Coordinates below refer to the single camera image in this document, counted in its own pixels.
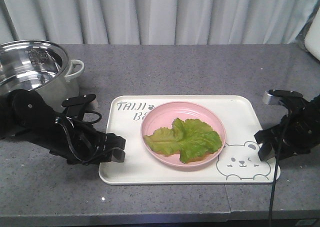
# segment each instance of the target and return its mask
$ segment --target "green lettuce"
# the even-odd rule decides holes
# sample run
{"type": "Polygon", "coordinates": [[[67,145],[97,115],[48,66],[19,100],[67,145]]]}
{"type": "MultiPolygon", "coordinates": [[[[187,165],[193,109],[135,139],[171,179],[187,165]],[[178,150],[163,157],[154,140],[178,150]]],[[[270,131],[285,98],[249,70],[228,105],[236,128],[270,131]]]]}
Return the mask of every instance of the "green lettuce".
{"type": "Polygon", "coordinates": [[[180,153],[182,163],[212,154],[222,146],[219,134],[200,119],[182,121],[176,118],[172,128],[159,128],[143,139],[151,150],[159,154],[170,156],[180,153]]]}

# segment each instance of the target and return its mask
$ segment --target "gray countertop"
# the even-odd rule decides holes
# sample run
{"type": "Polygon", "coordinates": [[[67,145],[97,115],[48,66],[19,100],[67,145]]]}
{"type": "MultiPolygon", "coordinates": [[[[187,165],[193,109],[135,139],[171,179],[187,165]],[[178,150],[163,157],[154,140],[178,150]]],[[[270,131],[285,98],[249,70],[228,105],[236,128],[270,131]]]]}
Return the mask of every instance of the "gray countertop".
{"type": "MultiPolygon", "coordinates": [[[[239,95],[267,128],[286,109],[265,105],[265,90],[295,90],[308,101],[320,94],[320,63],[295,44],[63,47],[85,63],[80,92],[97,95],[103,118],[95,128],[103,132],[112,100],[122,95],[239,95]]],[[[14,138],[0,142],[0,226],[268,218],[271,184],[107,185],[96,165],[67,165],[14,138]]],[[[320,218],[320,148],[280,167],[273,217],[320,218]]]]}

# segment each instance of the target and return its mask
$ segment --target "curtain fold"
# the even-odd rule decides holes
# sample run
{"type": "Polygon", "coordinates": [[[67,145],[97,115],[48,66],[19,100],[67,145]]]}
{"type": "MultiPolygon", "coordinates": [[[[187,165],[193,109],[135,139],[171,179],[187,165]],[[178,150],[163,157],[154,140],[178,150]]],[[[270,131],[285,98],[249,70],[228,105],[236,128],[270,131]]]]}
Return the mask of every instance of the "curtain fold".
{"type": "Polygon", "coordinates": [[[0,43],[288,44],[318,0],[0,0],[0,43]]]}

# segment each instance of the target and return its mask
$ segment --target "bear illustration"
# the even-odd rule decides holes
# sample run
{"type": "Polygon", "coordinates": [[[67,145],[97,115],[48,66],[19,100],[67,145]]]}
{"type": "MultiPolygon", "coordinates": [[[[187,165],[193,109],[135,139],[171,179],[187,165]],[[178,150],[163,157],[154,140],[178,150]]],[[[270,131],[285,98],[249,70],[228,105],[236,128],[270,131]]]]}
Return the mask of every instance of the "bear illustration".
{"type": "Polygon", "coordinates": [[[216,168],[226,180],[269,180],[271,166],[266,161],[260,161],[259,149],[259,145],[252,141],[244,145],[226,143],[218,156],[216,168]]]}

